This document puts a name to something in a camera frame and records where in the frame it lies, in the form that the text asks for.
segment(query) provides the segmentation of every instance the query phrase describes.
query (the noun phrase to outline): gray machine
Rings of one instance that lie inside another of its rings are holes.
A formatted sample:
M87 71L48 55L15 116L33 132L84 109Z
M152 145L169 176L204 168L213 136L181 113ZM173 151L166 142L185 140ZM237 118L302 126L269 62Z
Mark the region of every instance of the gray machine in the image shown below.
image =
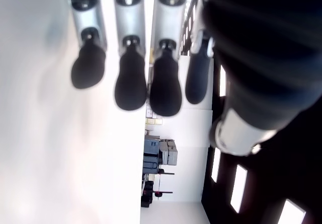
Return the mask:
M177 165L178 150L174 140L145 136L143 174L159 174L160 165Z

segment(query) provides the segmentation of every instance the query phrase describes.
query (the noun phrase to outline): rectangular ceiling light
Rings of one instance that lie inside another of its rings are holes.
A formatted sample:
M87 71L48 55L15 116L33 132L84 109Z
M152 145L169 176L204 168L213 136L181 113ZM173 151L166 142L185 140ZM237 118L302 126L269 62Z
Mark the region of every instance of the rectangular ceiling light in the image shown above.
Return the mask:
M301 224L305 211L287 199L278 224Z
M220 66L219 96L226 96L226 72L223 69L222 65Z
M233 185L233 191L231 195L230 204L239 213L241 202L243 200L244 188L246 183L247 170L242 166L237 165L235 183Z
M196 5L193 6L192 16L193 16L193 21L195 21L195 19L196 19Z
M219 172L219 163L220 163L221 152L218 148L215 148L215 157L213 158L211 178L215 183L217 183L218 172Z

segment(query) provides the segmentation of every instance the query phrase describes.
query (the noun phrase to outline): robotic hand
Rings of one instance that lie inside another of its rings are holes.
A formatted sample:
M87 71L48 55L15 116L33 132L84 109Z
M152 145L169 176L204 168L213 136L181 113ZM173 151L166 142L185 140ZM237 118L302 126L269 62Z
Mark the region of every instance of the robotic hand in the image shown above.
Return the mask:
M76 88L84 89L104 74L102 8L100 0L70 4L80 46L71 78ZM155 5L150 104L162 116L173 116L181 107L177 61L184 4L156 0ZM248 155L321 96L322 37L320 15L314 14L320 6L322 0L201 0L197 5L185 92L192 104L203 100L215 54L230 80L224 113L210 131L221 151ZM134 110L147 96L143 2L115 0L115 9L120 54L115 99L120 108Z

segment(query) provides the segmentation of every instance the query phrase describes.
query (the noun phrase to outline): dark wall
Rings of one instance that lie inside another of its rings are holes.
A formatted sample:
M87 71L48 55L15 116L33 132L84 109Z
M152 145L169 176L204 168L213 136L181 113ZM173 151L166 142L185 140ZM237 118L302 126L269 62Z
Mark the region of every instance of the dark wall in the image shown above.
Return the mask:
M223 106L217 85L216 81L213 120ZM202 203L210 223L277 224L286 198L306 211L302 223L322 223L317 219L322 212L321 121L322 99L263 143L258 154L221 154L217 183L211 179L214 149L209 148ZM248 170L239 214L230 206L237 164Z

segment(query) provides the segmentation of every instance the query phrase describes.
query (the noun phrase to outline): black rubber fingertip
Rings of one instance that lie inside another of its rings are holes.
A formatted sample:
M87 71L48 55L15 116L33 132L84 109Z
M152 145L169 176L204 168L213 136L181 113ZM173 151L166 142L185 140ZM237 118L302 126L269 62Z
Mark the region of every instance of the black rubber fingertip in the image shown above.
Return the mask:
M115 85L115 101L123 110L136 110L146 101L144 65L144 58L137 53L135 47L128 48L120 58L120 72Z
M150 105L153 112L160 116L174 116L181 108L182 93L178 69L178 63L171 52L164 52L154 63Z
M92 41L80 49L71 69L71 81L75 88L86 89L101 81L105 70L105 52Z
M210 58L208 41L203 42L197 54L191 54L186 82L186 98L192 104L200 103L207 93Z

